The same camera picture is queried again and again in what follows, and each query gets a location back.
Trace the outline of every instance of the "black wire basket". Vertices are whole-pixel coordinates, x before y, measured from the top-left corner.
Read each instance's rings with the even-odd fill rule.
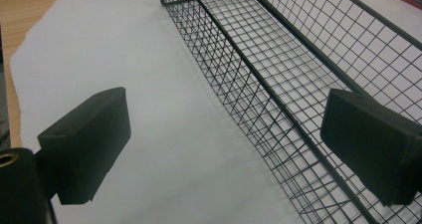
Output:
[[[328,93],[422,123],[422,45],[358,0],[161,0],[227,112],[305,223],[421,223],[386,207],[322,142]]]

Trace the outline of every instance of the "metal wire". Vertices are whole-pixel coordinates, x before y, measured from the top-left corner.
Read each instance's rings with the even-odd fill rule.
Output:
[[[256,0],[163,1],[164,3],[171,1],[173,4],[166,6],[170,17],[214,92],[260,152],[306,223],[367,223],[374,220],[383,223],[416,223],[421,220],[420,193],[409,206],[383,207],[362,185],[358,177],[320,140],[319,128],[327,93],[331,88],[347,89],[347,86],[260,3]],[[269,1],[281,3],[282,0]],[[291,7],[289,14],[294,14],[296,8]],[[355,17],[355,23],[360,21],[359,16]],[[304,19],[302,15],[287,17],[295,18],[296,20],[292,22],[295,25],[300,18]],[[371,24],[377,21],[375,18],[372,20]],[[300,27],[301,31],[306,26],[307,18],[304,21]],[[326,26],[322,27],[319,35],[322,34],[322,30],[329,29]],[[380,35],[384,29],[385,27],[381,28],[377,34]],[[308,30],[307,36],[316,34],[313,29],[308,28]],[[331,50],[326,49],[332,46],[328,41],[329,38],[318,46],[321,46],[331,59],[335,58],[334,55],[340,57],[339,50],[344,49],[340,44],[348,39],[346,34],[351,32],[342,34],[338,39],[339,42]],[[318,39],[322,40],[322,37],[315,39],[316,44]],[[392,41],[398,39],[400,36],[395,34],[388,43],[384,41],[385,46],[382,49],[393,47]],[[355,45],[361,43],[356,40],[348,49],[354,53]],[[418,84],[422,81],[422,75],[413,74],[413,77],[407,78],[403,73],[409,68],[420,71],[421,53],[415,52],[413,45],[406,46],[407,48],[399,56],[405,57],[404,60],[411,60],[407,57],[411,56],[414,62],[408,61],[404,64],[402,72],[396,74],[392,80],[388,80],[388,84],[400,88],[403,93],[410,90],[415,93],[415,96],[409,98],[413,99],[412,105],[405,108],[400,106],[399,112],[421,121],[421,117],[418,117],[412,108],[421,108],[422,95],[419,96],[419,92],[422,86]],[[364,49],[373,52],[372,46]],[[343,68],[348,75],[353,69],[359,71],[358,75],[353,77],[359,84],[362,85],[359,76],[366,77],[369,83],[364,87],[377,99],[379,94],[389,94],[389,91],[388,85],[382,88],[376,78],[386,77],[389,72],[386,72],[387,68],[380,69],[378,75],[370,80],[367,67],[375,70],[378,68],[377,63],[374,63],[375,59],[386,60],[382,57],[384,54],[382,51],[376,53],[377,57],[363,68],[359,68],[360,64],[357,62],[363,58],[349,63],[346,56],[349,51],[338,60],[341,68],[344,62],[348,63],[347,69]],[[398,77],[408,81],[416,77],[417,83],[403,85],[397,81]],[[374,86],[377,84],[378,90],[374,93],[369,84]],[[282,101],[283,104],[279,105],[277,101]],[[400,95],[390,96],[384,105],[389,107],[389,104],[396,103],[402,104]],[[335,173],[328,171],[326,165],[321,163],[321,158],[316,156],[309,142],[301,135],[300,129],[304,130],[311,142],[316,144],[318,151],[333,166]],[[358,197],[357,204],[364,206],[367,211],[362,212],[356,207],[356,201],[350,201],[350,196],[344,193],[344,188],[341,188],[338,180],[333,177],[335,174],[342,177],[352,194]]]

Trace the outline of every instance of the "gray floor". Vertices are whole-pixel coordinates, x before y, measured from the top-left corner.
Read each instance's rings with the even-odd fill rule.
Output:
[[[0,64],[0,150],[10,148],[10,138],[7,135],[9,130],[9,120],[7,116],[7,100],[6,100],[6,87],[4,79],[3,64]]]

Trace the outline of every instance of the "white surface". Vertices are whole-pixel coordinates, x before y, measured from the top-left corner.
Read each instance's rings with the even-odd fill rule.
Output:
[[[24,146],[94,93],[126,87],[132,137],[66,223],[295,223],[159,0],[58,0],[11,58]]]
[[[422,42],[422,10],[402,0],[360,0]]]

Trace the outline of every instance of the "wooden table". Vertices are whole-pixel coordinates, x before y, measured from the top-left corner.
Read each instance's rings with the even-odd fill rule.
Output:
[[[12,147],[22,146],[22,141],[20,137],[21,113],[10,72],[10,57],[22,44],[31,27],[41,19],[55,1],[0,0],[0,25]]]

